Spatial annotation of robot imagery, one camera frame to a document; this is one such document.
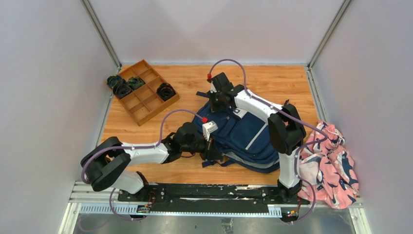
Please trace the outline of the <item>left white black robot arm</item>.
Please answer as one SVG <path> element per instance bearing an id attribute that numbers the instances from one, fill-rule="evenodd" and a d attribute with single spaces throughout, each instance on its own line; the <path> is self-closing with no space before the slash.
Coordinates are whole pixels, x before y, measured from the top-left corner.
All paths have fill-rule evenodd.
<path id="1" fill-rule="evenodd" d="M 175 133 L 160 143 L 130 144 L 113 136 L 105 140 L 81 160 L 82 179 L 95 192 L 108 188 L 120 189 L 137 201 L 149 196 L 147 180 L 140 172 L 126 170 L 131 165 L 176 161 L 182 153 L 199 153 L 204 160 L 221 160 L 223 155 L 214 146 L 212 133 L 218 130 L 213 122 L 202 124 L 199 133 L 195 124 L 185 122 Z"/>

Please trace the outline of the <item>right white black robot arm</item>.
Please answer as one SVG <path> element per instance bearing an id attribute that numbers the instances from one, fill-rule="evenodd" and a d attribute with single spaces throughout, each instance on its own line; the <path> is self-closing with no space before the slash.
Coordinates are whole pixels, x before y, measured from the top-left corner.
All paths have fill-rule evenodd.
<path id="1" fill-rule="evenodd" d="M 208 74 L 207 81 L 211 84 L 208 94 L 214 111 L 228 107 L 241 109 L 268 126 L 271 145 L 279 153 L 278 197 L 283 203 L 293 202 L 302 186 L 298 173 L 298 155 L 306 136 L 296 107 L 292 104 L 274 104 L 244 85 L 234 86 L 223 72 L 216 76 Z"/>

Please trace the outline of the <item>navy blue backpack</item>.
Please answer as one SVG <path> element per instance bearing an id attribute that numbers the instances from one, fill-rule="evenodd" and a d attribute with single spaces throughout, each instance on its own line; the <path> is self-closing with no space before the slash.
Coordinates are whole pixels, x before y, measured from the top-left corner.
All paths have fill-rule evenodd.
<path id="1" fill-rule="evenodd" d="M 214 121 L 218 129 L 211 137 L 219 152 L 228 157 L 220 166 L 239 164 L 252 171 L 268 174 L 280 168 L 279 153 L 273 148 L 268 125 L 251 113 L 232 110 L 212 112 L 207 102 L 198 115 Z"/>

